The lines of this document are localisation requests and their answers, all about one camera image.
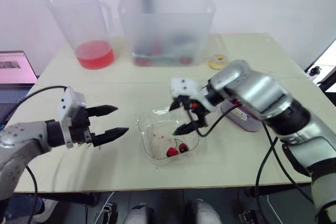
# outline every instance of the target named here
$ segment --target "clear plastic bowl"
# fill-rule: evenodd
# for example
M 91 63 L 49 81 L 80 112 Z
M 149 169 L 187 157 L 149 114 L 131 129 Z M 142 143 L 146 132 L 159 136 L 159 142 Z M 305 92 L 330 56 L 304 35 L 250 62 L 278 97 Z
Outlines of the clear plastic bowl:
M 196 132 L 182 136 L 172 135 L 177 127 L 188 122 L 182 108 L 170 112 L 168 106 L 153 109 L 139 117 L 138 125 L 143 148 L 147 157 L 155 165 L 170 164 L 194 154 L 200 139 Z M 179 145 L 182 143 L 188 146 L 187 152 L 180 153 Z M 167 157 L 167 151 L 171 147 L 179 153 L 176 156 Z
M 121 0 L 119 17 L 138 66 L 199 63 L 216 8 L 212 0 Z

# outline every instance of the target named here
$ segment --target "tape roll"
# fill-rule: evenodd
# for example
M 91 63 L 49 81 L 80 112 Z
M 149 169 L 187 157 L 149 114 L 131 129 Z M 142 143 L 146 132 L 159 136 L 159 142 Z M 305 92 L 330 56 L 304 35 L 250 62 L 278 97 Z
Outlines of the tape roll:
M 228 64 L 229 60 L 225 55 L 213 55 L 208 61 L 208 65 L 212 69 L 222 69 Z

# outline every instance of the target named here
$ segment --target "light wooden table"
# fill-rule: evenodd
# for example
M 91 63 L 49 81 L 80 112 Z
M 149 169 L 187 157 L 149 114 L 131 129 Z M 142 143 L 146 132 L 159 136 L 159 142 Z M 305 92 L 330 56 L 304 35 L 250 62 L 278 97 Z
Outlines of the light wooden table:
M 336 131 L 335 107 L 304 75 L 296 63 L 267 34 L 212 35 L 204 62 L 194 67 L 137 67 L 131 62 L 123 40 L 113 43 L 118 55 L 109 67 L 91 71 L 77 63 L 69 46 L 62 47 L 33 90 L 62 84 L 82 92 L 88 107 L 110 104 L 119 108 L 101 118 L 92 118 L 91 131 L 103 133 L 113 127 L 129 127 L 118 140 L 101 149 L 85 146 L 54 148 L 30 163 L 40 192 L 104 191 L 153 188 L 228 187 L 253 185 L 267 149 L 264 131 L 249 133 L 224 119 L 209 137 L 201 139 L 199 152 L 184 162 L 155 166 L 141 146 L 137 118 L 149 109 L 169 105 L 172 77 L 207 81 L 217 70 L 210 69 L 206 58 L 226 54 L 230 60 L 244 59 L 255 70 L 269 73 Z M 57 119 L 61 90 L 43 92 L 23 104 L 10 123 Z M 218 113 L 209 115 L 213 122 Z M 297 182 L 309 179 L 293 170 L 277 145 L 289 174 Z M 261 185 L 289 183 L 271 155 L 261 178 Z M 33 191 L 25 172 L 17 192 Z

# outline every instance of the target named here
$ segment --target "cherry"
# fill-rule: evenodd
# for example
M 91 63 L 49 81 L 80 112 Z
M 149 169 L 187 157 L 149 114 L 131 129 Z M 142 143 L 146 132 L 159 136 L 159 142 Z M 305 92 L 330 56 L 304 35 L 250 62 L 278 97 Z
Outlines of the cherry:
M 185 143 L 180 144 L 179 149 L 181 153 L 189 151 L 189 148 Z
M 175 149 L 174 147 L 170 147 L 169 149 L 168 149 L 168 151 L 167 151 L 167 157 L 172 157 L 172 156 L 176 156 L 176 155 L 178 155 L 179 153 L 178 153 L 178 151 L 177 151 L 177 149 Z

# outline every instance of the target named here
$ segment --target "robotic arm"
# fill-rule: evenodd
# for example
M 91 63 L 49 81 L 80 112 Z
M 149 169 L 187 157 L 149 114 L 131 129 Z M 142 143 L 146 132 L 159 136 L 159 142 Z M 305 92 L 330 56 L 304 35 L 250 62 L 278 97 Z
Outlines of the robotic arm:
M 65 90 L 55 120 L 16 123 L 0 132 L 0 222 L 3 220 L 8 199 L 28 163 L 38 155 L 50 152 L 53 147 L 74 143 L 92 143 L 94 147 L 121 137 L 128 128 L 115 128 L 95 135 L 90 132 L 91 116 L 107 115 L 118 108 L 103 105 L 86 108 L 83 94 L 71 88 Z
M 174 78 L 170 110 L 183 106 L 197 120 L 176 129 L 188 134 L 207 126 L 205 116 L 225 99 L 249 107 L 282 141 L 282 149 L 299 173 L 312 178 L 312 196 L 318 218 L 336 222 L 336 134 L 304 108 L 273 77 L 255 72 L 235 60 L 199 88 L 192 80 Z

